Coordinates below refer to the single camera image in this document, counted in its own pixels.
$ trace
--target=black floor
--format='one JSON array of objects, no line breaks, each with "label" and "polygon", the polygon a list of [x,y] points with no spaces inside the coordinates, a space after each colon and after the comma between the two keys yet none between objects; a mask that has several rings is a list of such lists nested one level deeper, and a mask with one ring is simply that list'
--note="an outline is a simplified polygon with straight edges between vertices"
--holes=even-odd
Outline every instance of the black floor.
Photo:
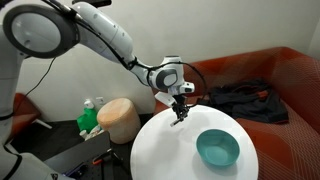
[{"label": "black floor", "polygon": [[[150,118],[151,114],[141,115],[142,125]],[[49,123],[52,129],[47,129],[39,124],[32,124],[21,132],[12,141],[12,146],[19,152],[29,152],[45,161],[60,152],[63,152],[81,142],[83,139],[79,136],[79,128],[76,121],[63,121]],[[111,143],[115,152],[124,159],[124,165],[130,169],[130,153],[133,141],[117,145]],[[114,166],[115,180],[129,180],[129,177],[121,167]]]}]

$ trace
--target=table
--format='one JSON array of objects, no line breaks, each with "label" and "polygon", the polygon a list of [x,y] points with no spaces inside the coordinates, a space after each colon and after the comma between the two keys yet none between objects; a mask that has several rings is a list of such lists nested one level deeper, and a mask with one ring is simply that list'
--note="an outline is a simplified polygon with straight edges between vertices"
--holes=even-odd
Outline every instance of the table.
[{"label": "table", "polygon": [[[197,105],[188,117],[170,127],[176,119],[167,109],[150,119],[137,135],[131,151],[131,173],[134,180],[212,180],[258,178],[258,158],[245,130],[230,116],[216,109]],[[201,132],[221,129],[235,137],[240,155],[227,168],[205,165],[196,149]]]},{"label": "table", "polygon": [[113,163],[111,157],[105,158],[107,162],[101,165],[92,165],[92,159],[107,152],[110,148],[109,133],[104,132],[87,141],[84,141],[48,160],[44,163],[59,173],[75,168],[82,162],[88,161],[88,171],[81,179],[107,179],[113,180]]}]

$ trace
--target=electrical outlet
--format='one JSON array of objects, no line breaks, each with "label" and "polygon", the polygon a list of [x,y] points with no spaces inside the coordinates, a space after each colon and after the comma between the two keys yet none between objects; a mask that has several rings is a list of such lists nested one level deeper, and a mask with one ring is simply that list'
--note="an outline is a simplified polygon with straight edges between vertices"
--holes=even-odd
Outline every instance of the electrical outlet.
[{"label": "electrical outlet", "polygon": [[96,100],[97,100],[97,102],[98,102],[100,105],[106,104],[106,102],[104,101],[104,98],[103,98],[103,97],[96,97]]}]

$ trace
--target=white wall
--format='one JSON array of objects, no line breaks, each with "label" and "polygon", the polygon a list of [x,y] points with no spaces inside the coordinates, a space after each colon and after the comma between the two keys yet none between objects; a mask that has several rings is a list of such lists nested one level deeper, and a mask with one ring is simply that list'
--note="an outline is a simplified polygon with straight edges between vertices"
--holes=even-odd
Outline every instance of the white wall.
[{"label": "white wall", "polygon": [[318,26],[316,27],[313,38],[310,43],[310,47],[308,50],[308,55],[320,60],[320,19],[318,22]]},{"label": "white wall", "polygon": [[[307,53],[320,1],[113,0],[101,10],[131,35],[136,56],[158,65],[172,54],[192,62],[274,46]],[[18,91],[32,88],[48,64],[49,60],[26,60]],[[150,89],[132,74],[82,46],[58,57],[48,77],[30,94],[47,121],[77,118],[83,100],[96,96],[128,97],[139,113],[151,113],[155,102]]]}]

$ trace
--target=beige stool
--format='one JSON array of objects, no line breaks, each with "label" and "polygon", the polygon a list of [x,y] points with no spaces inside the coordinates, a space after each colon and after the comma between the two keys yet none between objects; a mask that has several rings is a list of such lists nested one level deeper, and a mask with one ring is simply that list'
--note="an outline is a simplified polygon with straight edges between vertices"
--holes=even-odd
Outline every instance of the beige stool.
[{"label": "beige stool", "polygon": [[124,144],[133,140],[141,123],[133,103],[126,98],[115,99],[104,105],[98,112],[100,126],[110,133],[110,140]]}]

